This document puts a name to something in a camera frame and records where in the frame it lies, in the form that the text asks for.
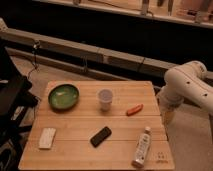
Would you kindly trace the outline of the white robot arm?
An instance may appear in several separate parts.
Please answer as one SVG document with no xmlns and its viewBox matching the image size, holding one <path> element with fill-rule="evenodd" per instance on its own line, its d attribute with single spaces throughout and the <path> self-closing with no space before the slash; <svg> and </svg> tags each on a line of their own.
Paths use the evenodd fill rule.
<svg viewBox="0 0 213 171">
<path fill-rule="evenodd" d="M 172 121 L 174 110 L 185 99 L 195 103 L 213 117 L 213 87 L 204 82 L 206 74 L 207 68 L 200 61 L 190 61 L 165 72 L 165 85 L 156 95 L 165 125 Z"/>
</svg>

